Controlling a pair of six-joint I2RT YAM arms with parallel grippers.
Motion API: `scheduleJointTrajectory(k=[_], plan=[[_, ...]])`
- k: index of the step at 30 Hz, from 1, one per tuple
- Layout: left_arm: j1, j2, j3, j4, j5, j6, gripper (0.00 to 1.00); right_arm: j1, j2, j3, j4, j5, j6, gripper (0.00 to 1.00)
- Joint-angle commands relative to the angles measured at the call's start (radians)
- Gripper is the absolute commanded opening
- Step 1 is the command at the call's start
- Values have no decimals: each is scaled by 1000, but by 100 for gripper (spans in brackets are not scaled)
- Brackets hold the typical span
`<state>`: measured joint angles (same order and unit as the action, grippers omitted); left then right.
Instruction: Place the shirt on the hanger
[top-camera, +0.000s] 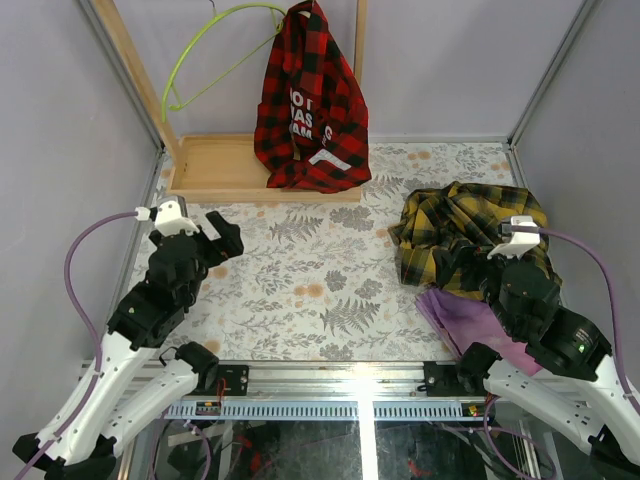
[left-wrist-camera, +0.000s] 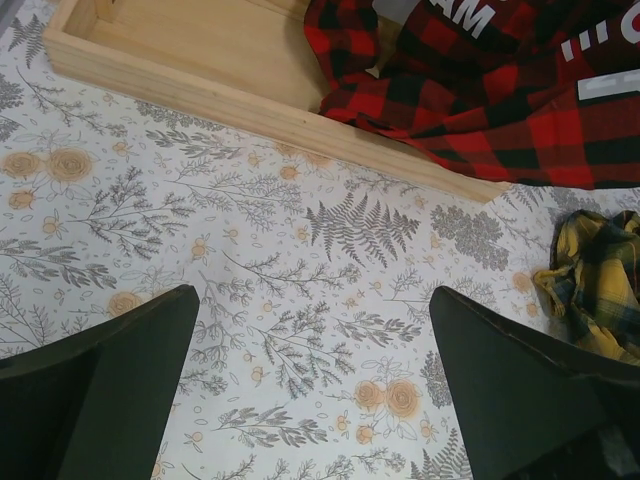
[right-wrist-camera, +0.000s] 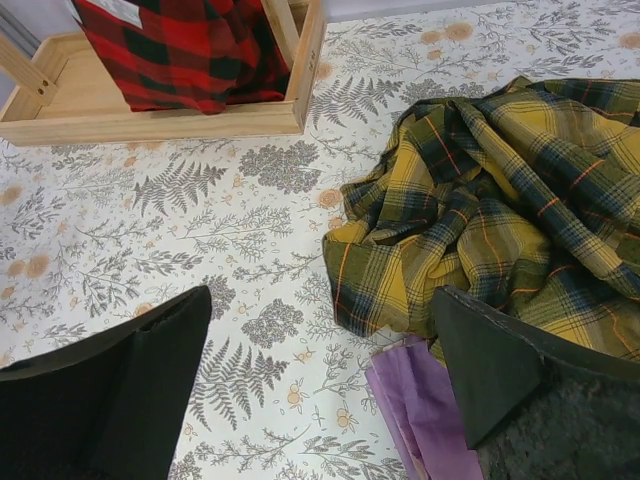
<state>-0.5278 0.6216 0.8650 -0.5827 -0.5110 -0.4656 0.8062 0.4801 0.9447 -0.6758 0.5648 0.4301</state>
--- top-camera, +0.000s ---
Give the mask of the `yellow plaid flannel shirt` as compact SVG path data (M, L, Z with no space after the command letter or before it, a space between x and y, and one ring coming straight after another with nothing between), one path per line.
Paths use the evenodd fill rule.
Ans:
M548 225L539 202L525 188L454 181L441 189L412 192L399 223L389 229L398 247L400 282L434 285L437 257L459 245L495 247L501 243L501 221L517 215Z

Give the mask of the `lime green wire hanger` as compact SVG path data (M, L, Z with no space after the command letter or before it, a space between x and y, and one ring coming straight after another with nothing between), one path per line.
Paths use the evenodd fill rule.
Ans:
M251 1L214 10L176 59L161 95L162 117L188 108L271 44L287 9Z

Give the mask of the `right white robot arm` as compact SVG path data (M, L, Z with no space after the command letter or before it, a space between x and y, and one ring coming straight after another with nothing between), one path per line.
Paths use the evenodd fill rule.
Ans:
M458 387L472 395L485 389L551 424L604 478L638 478L639 414L606 337L586 317L561 306L559 285L531 262L473 250L458 268L462 288L481 293L507 336L523 344L536 364L566 379L587 404L563 399L479 342L457 366Z

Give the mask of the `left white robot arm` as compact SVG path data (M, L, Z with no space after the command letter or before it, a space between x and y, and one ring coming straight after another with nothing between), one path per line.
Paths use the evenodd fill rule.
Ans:
M90 233L122 218L152 222L150 238L156 250L144 279L120 300L104 334L98 334L79 304L71 276L64 276L69 299L90 333L95 357L52 420L14 444L14 455L25 464L19 478L38 469L47 479L106 479L126 446L174 402L193 391L208 394L218 385L218 358L191 341L177 348L159 376L128 400L121 398L196 303L210 269L243 254L239 226L211 211L206 219L219 236L209 239L175 200L151 209L138 207L83 231L69 248L64 267L71 267L77 248Z

